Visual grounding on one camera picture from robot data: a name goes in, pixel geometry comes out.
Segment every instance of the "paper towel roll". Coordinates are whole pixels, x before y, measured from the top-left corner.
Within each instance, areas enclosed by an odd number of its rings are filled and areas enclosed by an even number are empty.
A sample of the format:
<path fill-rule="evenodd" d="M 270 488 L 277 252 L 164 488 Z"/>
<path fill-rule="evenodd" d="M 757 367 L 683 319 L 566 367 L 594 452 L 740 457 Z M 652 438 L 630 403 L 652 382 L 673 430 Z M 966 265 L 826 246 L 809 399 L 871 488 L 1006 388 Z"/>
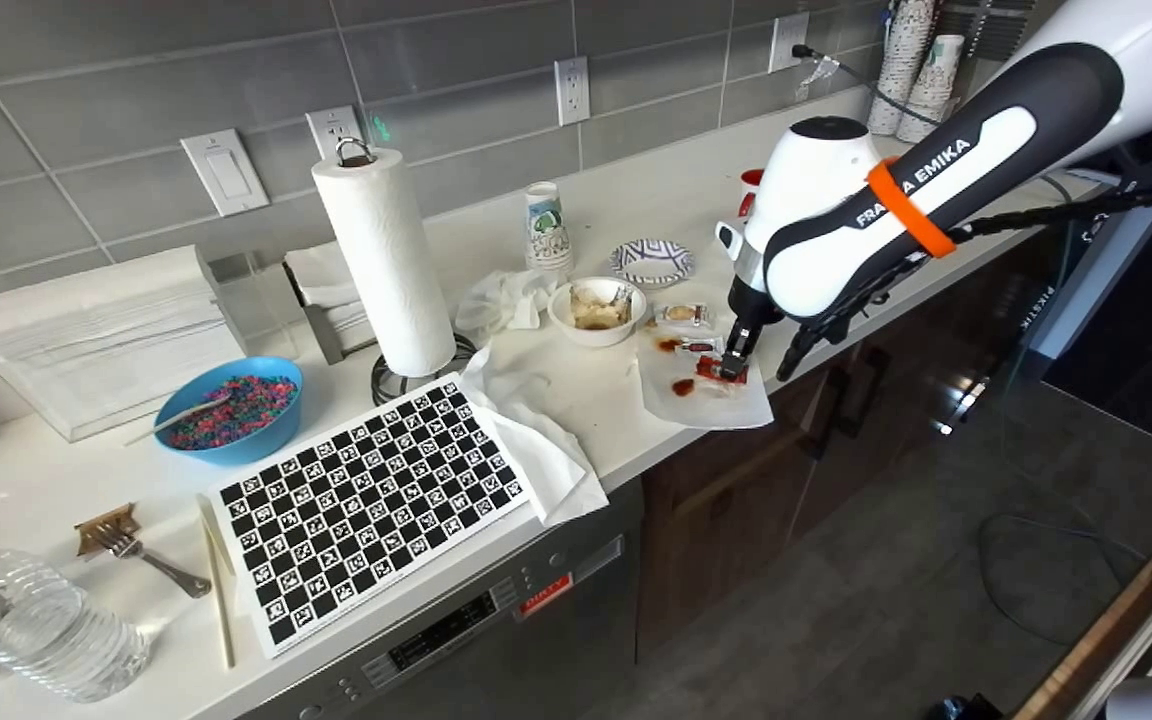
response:
<path fill-rule="evenodd" d="M 403 156 L 376 148 L 370 165 L 312 165 L 312 178 L 337 226 L 341 254 L 364 296 L 383 365 L 401 375 L 432 375 L 452 365 L 452 312 L 428 254 Z"/>

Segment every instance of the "light switch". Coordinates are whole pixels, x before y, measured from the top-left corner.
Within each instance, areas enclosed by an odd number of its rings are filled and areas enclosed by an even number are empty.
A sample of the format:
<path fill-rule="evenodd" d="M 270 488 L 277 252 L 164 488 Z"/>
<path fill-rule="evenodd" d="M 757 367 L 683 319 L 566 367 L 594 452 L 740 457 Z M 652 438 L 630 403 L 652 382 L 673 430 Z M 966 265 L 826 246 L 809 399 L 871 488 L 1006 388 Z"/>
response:
<path fill-rule="evenodd" d="M 184 135 L 181 148 L 184 148 L 191 172 L 201 172 L 221 216 L 267 205 L 259 177 L 243 151 L 241 130 L 229 127 L 229 130 L 213 130 L 213 135 Z"/>

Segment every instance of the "dishwasher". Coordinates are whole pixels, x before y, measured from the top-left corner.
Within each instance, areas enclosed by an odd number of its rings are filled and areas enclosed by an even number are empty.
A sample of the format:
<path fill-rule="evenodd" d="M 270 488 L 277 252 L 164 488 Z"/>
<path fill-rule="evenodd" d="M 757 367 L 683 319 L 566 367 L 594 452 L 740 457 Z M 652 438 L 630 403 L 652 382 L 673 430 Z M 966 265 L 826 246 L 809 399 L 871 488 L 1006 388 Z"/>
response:
<path fill-rule="evenodd" d="M 553 526 L 250 720 L 582 716 L 630 667 L 639 484 Z"/>

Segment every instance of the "black and white checkered mat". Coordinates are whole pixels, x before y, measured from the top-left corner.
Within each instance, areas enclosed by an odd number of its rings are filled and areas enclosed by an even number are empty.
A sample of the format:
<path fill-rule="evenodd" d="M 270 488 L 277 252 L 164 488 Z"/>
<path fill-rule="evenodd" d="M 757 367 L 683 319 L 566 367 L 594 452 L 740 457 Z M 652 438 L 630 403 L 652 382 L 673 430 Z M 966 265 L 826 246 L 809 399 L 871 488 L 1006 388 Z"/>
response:
<path fill-rule="evenodd" d="M 440 380 L 216 497 L 277 651 L 518 503 L 523 484 Z"/>

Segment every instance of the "cable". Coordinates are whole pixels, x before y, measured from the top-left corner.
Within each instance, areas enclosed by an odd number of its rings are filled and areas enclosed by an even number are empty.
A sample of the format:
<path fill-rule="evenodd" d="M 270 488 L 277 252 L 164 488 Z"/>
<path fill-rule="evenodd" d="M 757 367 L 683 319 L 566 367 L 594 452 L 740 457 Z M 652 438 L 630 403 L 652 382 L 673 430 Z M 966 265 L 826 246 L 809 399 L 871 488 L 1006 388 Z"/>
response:
<path fill-rule="evenodd" d="M 1033 516 L 1033 512 L 990 512 L 990 516 L 983 516 L 983 521 L 975 523 L 975 571 L 979 571 L 979 589 L 983 589 L 989 606 L 990 606 L 994 615 L 1004 615 L 1013 629 L 1020 629 L 1025 635 L 1037 635 L 1037 640 L 1055 644 L 1055 648 L 1067 648 L 1071 635 L 1043 630 L 1043 629 L 1020 620 L 1020 615 L 999 599 L 999 589 L 994 589 L 994 580 L 990 580 L 990 556 L 989 556 L 989 534 L 994 532 L 999 521 L 1033 523 L 1028 534 L 1033 534 L 1033 532 L 1050 532 L 1050 534 L 1065 534 L 1065 541 L 1083 541 L 1083 543 L 1092 543 L 1114 583 L 1126 583 L 1126 580 L 1133 580 L 1133 571 L 1118 571 L 1118 566 L 1114 566 L 1114 556 L 1133 561 L 1136 566 L 1143 562 L 1143 556 L 1140 556 L 1136 548 L 1126 548 L 1126 543 L 1118 543 L 1118 541 L 1107 541 L 1107 534 L 1102 534 L 1094 523 L 1089 523 L 1089 521 L 1050 521 L 1050 516 Z"/>
<path fill-rule="evenodd" d="M 816 65 L 818 65 L 818 59 L 830 59 L 841 70 L 846 70 L 855 83 L 871 86 L 883 102 L 901 108 L 904 115 L 924 120 L 924 125 L 939 125 L 939 120 L 932 120 L 932 115 L 901 102 L 901 98 L 888 94 L 875 79 L 861 74 L 861 70 L 846 67 L 844 59 L 816 52 L 810 43 L 793 43 L 793 55 L 797 55 L 797 59 L 816 59 Z"/>

